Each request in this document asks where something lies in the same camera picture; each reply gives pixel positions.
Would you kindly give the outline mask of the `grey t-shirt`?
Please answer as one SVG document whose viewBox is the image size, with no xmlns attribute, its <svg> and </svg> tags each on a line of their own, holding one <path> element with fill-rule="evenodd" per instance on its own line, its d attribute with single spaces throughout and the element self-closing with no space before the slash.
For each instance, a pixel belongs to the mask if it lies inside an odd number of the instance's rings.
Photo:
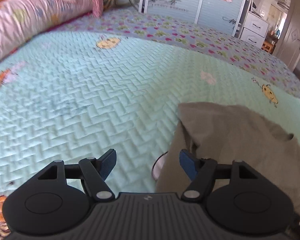
<svg viewBox="0 0 300 240">
<path fill-rule="evenodd" d="M 190 179 L 179 152 L 220 164 L 245 161 L 287 194 L 300 215 L 300 144 L 278 124 L 247 107 L 209 102 L 181 103 L 179 122 L 158 176 L 157 193 L 182 194 Z"/>
</svg>

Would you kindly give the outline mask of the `frog and heart bedsheet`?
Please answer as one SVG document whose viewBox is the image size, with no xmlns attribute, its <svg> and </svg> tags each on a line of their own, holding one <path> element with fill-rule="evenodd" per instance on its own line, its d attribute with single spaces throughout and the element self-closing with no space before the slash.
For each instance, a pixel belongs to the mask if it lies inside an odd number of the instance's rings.
<svg viewBox="0 0 300 240">
<path fill-rule="evenodd" d="M 185 20 L 114 9 L 101 18 L 87 13 L 53 30 L 118 34 L 194 50 L 233 64 L 300 98 L 300 80 L 277 57 L 229 34 Z"/>
</svg>

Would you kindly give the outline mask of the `white room door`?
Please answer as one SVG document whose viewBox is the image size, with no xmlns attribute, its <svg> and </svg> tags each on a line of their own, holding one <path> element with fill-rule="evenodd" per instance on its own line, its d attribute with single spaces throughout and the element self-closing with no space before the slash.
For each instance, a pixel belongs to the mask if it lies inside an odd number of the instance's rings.
<svg viewBox="0 0 300 240">
<path fill-rule="evenodd" d="M 300 0 L 292 0 L 273 55 L 293 71 L 300 59 Z"/>
</svg>

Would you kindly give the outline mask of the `mint green quilted blanket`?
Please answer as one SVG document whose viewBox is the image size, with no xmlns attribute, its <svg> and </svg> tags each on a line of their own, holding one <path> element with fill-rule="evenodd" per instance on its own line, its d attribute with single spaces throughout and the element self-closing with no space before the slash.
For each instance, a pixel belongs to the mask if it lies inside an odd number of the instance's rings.
<svg viewBox="0 0 300 240">
<path fill-rule="evenodd" d="M 216 180 L 204 202 L 156 182 L 181 103 L 247 107 L 300 144 L 300 99 L 232 64 L 132 37 L 39 35 L 0 62 L 0 220 L 8 239 L 300 239 L 291 198 L 257 179 Z M 111 202 L 38 200 L 40 172 L 99 158 L 116 165 Z"/>
</svg>

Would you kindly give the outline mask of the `pink floral rolled duvet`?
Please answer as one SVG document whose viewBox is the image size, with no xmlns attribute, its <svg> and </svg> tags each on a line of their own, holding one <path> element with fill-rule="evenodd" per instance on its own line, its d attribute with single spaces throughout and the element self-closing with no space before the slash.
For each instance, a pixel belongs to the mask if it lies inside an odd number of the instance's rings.
<svg viewBox="0 0 300 240">
<path fill-rule="evenodd" d="M 0 2 L 0 61 L 33 36 L 89 12 L 89 0 L 4 0 Z"/>
</svg>

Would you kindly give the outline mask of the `small wooden chair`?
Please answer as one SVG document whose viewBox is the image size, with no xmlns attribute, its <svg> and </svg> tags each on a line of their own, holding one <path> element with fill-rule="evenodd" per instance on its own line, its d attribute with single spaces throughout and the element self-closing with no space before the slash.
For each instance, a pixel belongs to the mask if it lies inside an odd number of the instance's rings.
<svg viewBox="0 0 300 240">
<path fill-rule="evenodd" d="M 272 54 L 276 46 L 276 42 L 273 40 L 264 40 L 261 49 L 267 53 Z"/>
</svg>

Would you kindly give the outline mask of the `white drawer shelf unit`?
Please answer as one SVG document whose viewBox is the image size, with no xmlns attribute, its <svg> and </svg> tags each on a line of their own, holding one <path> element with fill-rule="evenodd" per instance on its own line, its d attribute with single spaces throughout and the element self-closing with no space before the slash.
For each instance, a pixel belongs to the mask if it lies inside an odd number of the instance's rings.
<svg viewBox="0 0 300 240">
<path fill-rule="evenodd" d="M 277 44 L 290 3 L 291 0 L 244 0 L 235 37 L 260 49 L 264 40 Z"/>
</svg>

